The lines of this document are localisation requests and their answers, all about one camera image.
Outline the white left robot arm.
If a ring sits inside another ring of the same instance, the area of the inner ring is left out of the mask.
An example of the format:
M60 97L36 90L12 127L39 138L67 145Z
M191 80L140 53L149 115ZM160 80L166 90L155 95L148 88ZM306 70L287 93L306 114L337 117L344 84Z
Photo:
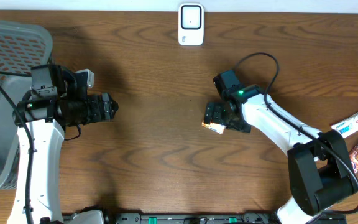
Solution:
M88 94L94 73L60 65L30 69L32 86L14 107L19 170L8 223L63 223L59 198L60 152L67 127L112 121L119 109L109 93Z

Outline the white barcode scanner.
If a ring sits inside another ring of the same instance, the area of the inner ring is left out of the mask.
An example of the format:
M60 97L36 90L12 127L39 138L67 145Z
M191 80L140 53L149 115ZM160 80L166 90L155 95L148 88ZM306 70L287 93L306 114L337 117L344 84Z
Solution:
M204 7L199 3L183 3L178 9L178 43L199 46L204 41Z

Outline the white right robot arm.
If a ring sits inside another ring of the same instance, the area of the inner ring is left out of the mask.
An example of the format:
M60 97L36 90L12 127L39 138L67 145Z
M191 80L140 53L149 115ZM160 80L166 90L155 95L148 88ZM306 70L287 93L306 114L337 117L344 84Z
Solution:
M233 70L220 73L213 83L221 97L210 102L202 125L219 134L226 129L264 133L288 159L290 200L270 223L345 223L345 211L330 208L358 192L358 181L344 138L302 123L279 107L257 85L245 86Z

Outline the orange small carton box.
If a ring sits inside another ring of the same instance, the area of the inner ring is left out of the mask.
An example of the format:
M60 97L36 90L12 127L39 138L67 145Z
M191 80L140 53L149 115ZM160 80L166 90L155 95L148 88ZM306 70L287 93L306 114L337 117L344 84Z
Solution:
M202 125L202 127L208 128L218 134L222 134L224 132L224 130L226 129L225 125L216 124L216 123L206 124L206 123L202 122L201 125Z

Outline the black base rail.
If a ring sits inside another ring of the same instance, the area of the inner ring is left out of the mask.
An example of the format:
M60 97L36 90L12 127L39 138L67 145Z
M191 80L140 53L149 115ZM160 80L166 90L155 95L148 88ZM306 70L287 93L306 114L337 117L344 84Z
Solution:
M141 214L110 213L100 207L86 207L80 212L63 215L63 223L111 224L274 224L281 221L273 212L246 212L244 214Z

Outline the grey plastic basket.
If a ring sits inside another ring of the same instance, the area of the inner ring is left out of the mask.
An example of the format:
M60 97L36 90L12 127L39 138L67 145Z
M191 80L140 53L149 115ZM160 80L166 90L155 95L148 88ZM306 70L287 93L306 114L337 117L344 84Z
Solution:
M43 27L0 21L0 86L14 103L30 90L31 67L50 61L53 40ZM17 183L19 140L13 109L0 92L0 190Z

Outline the white Panadol box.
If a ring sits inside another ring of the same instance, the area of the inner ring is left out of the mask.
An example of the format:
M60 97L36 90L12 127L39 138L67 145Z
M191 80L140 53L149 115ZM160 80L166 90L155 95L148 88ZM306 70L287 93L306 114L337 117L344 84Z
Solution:
M331 125L331 129L337 131L343 138L347 138L356 133L358 131L358 112L336 124Z

